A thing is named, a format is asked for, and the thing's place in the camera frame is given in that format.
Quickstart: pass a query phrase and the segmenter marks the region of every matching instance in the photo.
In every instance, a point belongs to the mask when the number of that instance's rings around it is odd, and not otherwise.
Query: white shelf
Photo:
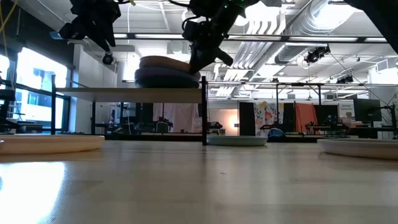
[[[201,103],[200,89],[57,88],[57,93],[100,103]]]

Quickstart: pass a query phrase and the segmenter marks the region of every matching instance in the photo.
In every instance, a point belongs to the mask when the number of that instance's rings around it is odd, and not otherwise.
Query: monitor
[[[355,120],[362,122],[382,121],[380,100],[354,99]]]

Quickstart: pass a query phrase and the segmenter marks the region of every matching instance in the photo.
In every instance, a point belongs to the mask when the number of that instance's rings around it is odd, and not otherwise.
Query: orange curtain
[[[317,113],[311,104],[296,103],[296,131],[306,133],[305,125],[310,122],[318,124]]]

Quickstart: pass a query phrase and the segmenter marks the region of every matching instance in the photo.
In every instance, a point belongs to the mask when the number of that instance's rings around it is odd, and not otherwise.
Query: white plate
[[[207,143],[213,146],[264,146],[268,138],[255,136],[208,136]]]
[[[398,159],[397,140],[378,139],[320,139],[322,151],[343,156],[373,159]]]
[[[0,154],[53,154],[99,149],[104,136],[0,135]]]

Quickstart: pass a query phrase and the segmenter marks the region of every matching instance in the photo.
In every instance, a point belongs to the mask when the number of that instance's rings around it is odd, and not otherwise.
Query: ceiling
[[[295,0],[295,5],[287,7],[287,21],[299,12],[308,0]],[[70,13],[72,5],[68,0],[19,0],[18,4],[27,12],[37,17],[54,30],[59,30],[64,23],[70,22],[74,15]],[[169,4],[167,1],[137,1],[137,6],[129,7],[129,4],[120,5],[122,16],[114,23],[115,32],[145,32],[145,33],[182,33],[182,12],[184,8]],[[234,26],[230,34],[243,34],[248,26]],[[380,32],[369,20],[364,12],[356,11],[331,35],[345,36],[380,36]],[[118,45],[134,45],[136,52],[141,56],[167,55],[166,40],[118,40]],[[221,48],[235,56],[239,50],[240,42],[224,42]],[[396,53],[388,44],[331,44],[333,55],[346,67],[354,68],[354,74],[361,80],[366,81],[368,67],[374,63],[364,62],[367,60],[378,61],[386,55]],[[118,53],[120,58],[128,58],[128,52]],[[179,60],[189,60],[189,55],[168,55]],[[285,67],[279,77],[280,82],[304,82],[310,77],[320,82],[332,75],[339,74],[345,69],[336,63],[333,57],[325,57],[320,63],[310,69],[302,66],[302,58],[298,58],[293,66]],[[213,71],[214,65],[206,67],[205,70]]]

